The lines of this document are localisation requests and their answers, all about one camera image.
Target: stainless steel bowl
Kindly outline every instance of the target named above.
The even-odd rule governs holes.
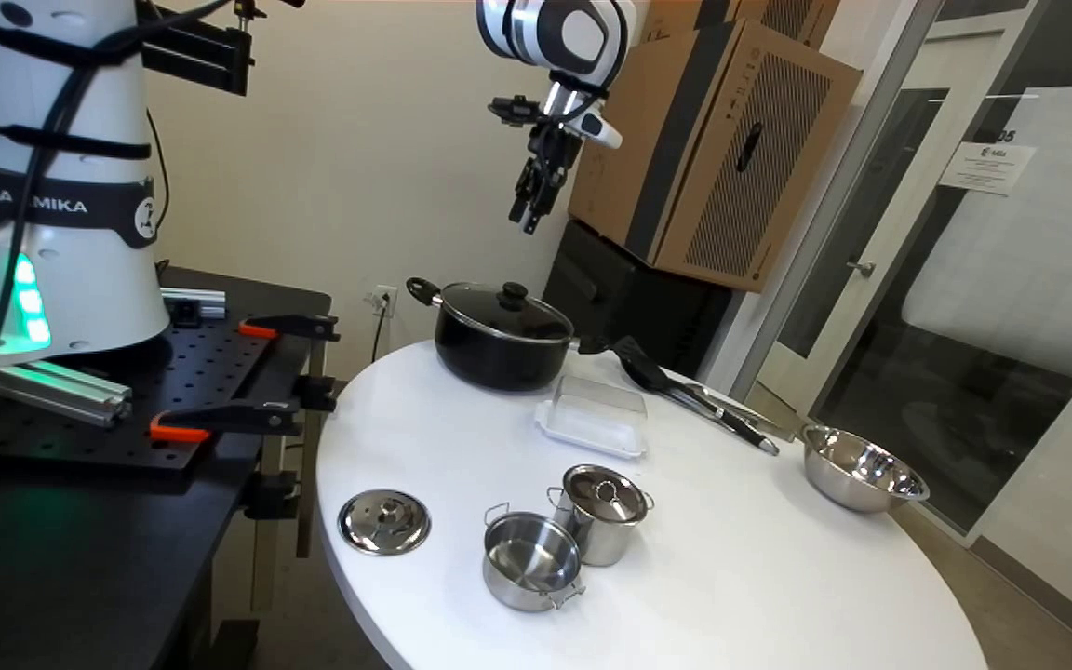
[[[488,522],[485,582],[512,610],[550,610],[582,595],[582,546],[541,514],[504,514]]]
[[[926,479],[908,460],[829,424],[804,429],[804,475],[825,497],[855,514],[882,514],[898,502],[932,497]]]

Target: cardboard box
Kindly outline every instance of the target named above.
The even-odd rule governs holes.
[[[634,49],[570,211],[653,267],[758,291],[845,118],[855,71],[767,25]]]
[[[721,21],[758,21],[820,49],[834,10],[839,0],[653,0],[644,16],[644,42],[665,42]]]

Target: black cabinet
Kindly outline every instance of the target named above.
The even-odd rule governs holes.
[[[656,272],[570,219],[543,301],[560,305],[576,335],[634,335],[656,361],[692,376],[733,291]]]

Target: small metal container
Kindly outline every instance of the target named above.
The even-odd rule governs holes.
[[[582,543],[584,567],[613,567],[653,510],[653,496],[604,464],[572,464],[563,489],[548,489],[556,525]]]
[[[512,610],[550,610],[582,595],[582,546],[541,514],[504,514],[485,535],[485,582]]]
[[[855,514],[932,497],[926,479],[885,447],[829,424],[804,429],[804,475],[825,497]]]

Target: spatula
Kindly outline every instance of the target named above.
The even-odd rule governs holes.
[[[743,442],[753,442],[762,454],[779,454],[779,442],[767,438],[762,432],[757,432],[743,416],[721,408],[717,402],[712,402],[705,391],[669,380],[653,355],[634,337],[623,335],[618,344],[610,344],[610,351],[618,355],[625,376],[644,386],[648,393],[669,393],[675,402],[681,402],[685,408],[721,424],[725,432],[742,437]]]

